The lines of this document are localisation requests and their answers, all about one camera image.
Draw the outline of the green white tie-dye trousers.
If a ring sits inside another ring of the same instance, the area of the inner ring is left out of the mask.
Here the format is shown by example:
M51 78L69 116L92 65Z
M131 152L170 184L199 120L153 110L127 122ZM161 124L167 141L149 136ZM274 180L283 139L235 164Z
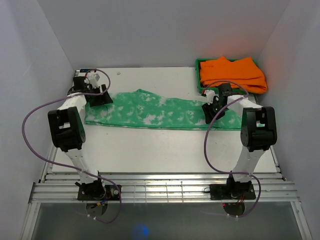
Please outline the green white tie-dye trousers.
M112 103L85 106L85 124L167 130L207 130L209 126L202 101L168 98L142 89L110 96Z

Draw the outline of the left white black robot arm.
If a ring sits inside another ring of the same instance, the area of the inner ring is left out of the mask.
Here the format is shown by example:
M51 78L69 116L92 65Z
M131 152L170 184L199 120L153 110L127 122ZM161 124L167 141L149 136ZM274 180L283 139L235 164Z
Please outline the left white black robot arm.
M98 73L75 76L67 99L59 108L47 114L53 145L65 153L76 168L80 182L75 184L79 187L80 194L93 200L102 199L106 195L106 187L97 177L99 171L85 160L85 108L86 104L99 107L113 103L107 86L98 85L99 79Z

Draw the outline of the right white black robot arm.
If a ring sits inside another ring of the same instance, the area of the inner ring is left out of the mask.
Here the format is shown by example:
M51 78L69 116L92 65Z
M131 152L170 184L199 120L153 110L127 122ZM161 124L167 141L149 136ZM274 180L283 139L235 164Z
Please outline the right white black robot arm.
M277 126L273 107L263 107L232 90L232 82L220 82L218 92L208 88L202 91L206 103L202 105L205 122L212 126L228 110L241 118L240 140L242 149L232 171L228 172L225 184L211 184L211 200L255 200L252 183L253 172L263 154L277 142Z

